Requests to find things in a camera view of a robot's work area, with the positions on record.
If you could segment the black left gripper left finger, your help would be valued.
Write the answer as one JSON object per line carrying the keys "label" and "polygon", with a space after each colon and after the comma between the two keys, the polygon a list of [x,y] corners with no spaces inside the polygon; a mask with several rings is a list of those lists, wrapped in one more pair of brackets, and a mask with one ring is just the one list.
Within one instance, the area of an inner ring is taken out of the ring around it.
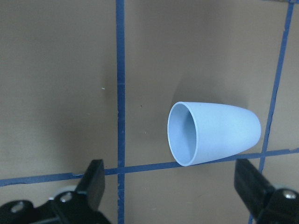
{"label": "black left gripper left finger", "polygon": [[75,189],[61,192],[50,204],[61,224],[108,224],[99,211],[104,190],[104,162],[93,160]]}

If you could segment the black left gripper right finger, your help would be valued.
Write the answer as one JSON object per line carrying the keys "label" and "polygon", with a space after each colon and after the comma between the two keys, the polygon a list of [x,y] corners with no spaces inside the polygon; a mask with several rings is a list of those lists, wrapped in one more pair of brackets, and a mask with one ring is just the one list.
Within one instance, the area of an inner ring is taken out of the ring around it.
{"label": "black left gripper right finger", "polygon": [[299,222],[299,193],[272,185],[247,159],[236,160],[235,190],[257,224]]}

